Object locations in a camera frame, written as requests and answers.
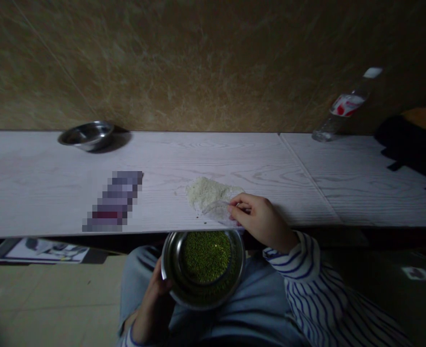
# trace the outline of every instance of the table surface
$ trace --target table surface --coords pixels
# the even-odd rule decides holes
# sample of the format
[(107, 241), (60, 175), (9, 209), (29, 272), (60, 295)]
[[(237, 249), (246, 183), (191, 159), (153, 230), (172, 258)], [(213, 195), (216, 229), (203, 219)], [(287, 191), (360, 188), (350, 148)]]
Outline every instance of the table surface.
[(92, 154), (59, 145), (59, 134), (0, 131), (0, 238), (83, 235), (115, 171), (144, 173), (127, 233), (221, 229), (188, 204), (199, 176), (268, 197), (296, 227), (426, 227), (426, 178), (390, 172), (368, 136), (132, 132), (125, 146)]
[(372, 136), (340, 136), (320, 143), (299, 133), (280, 135), (344, 225), (426, 227), (426, 177), (396, 172)]

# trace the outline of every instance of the plastic water bottle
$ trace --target plastic water bottle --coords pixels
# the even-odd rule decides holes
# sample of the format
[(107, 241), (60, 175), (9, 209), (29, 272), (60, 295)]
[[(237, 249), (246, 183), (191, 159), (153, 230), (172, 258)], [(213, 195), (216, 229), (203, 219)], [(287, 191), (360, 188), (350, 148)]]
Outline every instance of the plastic water bottle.
[(328, 118), (313, 132), (313, 139), (320, 142), (332, 141), (333, 135), (367, 100), (373, 88), (373, 80), (381, 72), (382, 68), (371, 67), (350, 94), (341, 94), (330, 107)]

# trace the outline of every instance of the green mung bean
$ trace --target green mung bean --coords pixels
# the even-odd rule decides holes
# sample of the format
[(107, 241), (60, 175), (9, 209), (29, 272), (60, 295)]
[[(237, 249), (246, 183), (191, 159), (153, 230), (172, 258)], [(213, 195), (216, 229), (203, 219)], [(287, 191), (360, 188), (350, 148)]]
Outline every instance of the green mung bean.
[(218, 279), (226, 271), (230, 256), (229, 238), (223, 231), (189, 232), (184, 240), (184, 268), (198, 283)]

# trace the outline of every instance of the red and white label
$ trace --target red and white label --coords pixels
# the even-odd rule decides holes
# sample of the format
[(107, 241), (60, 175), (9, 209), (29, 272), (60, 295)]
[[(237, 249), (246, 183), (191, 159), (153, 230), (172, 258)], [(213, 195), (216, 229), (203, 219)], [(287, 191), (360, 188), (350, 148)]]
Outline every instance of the red and white label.
[(350, 117), (365, 101), (357, 95), (341, 94), (329, 111), (336, 116)]

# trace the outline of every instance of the stainless steel bowl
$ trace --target stainless steel bowl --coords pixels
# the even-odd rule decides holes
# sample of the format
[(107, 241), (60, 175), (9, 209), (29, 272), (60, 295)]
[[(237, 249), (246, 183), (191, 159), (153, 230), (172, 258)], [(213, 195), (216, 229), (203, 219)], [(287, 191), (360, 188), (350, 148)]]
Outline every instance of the stainless steel bowl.
[(57, 141), (90, 152), (110, 145), (113, 130), (113, 124), (98, 120), (63, 132)]
[(229, 238), (231, 259), (225, 273), (209, 284), (195, 283), (182, 271), (181, 252), (187, 232), (173, 232), (166, 238), (161, 254), (161, 275), (173, 281), (170, 294), (180, 305), (192, 310), (209, 310), (222, 305), (235, 292), (245, 266), (245, 248), (236, 230), (224, 232)]

